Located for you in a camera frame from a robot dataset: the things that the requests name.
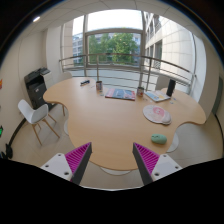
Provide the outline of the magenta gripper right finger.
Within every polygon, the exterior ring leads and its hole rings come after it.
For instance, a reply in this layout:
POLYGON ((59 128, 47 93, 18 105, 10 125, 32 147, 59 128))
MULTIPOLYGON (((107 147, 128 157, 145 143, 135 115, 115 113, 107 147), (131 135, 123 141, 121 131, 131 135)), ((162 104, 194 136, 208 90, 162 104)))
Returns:
POLYGON ((159 155, 138 143, 133 144, 133 155, 144 185, 182 169, 168 154, 159 155))

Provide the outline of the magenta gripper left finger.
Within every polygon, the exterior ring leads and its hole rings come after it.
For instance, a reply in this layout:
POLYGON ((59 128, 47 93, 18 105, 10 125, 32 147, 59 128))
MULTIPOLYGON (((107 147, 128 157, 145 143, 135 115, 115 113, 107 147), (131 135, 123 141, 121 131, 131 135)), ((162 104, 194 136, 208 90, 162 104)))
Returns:
POLYGON ((92 144, 86 143, 72 151, 63 154, 57 153, 41 168, 65 180, 71 181, 79 185, 89 158, 92 154, 92 144))

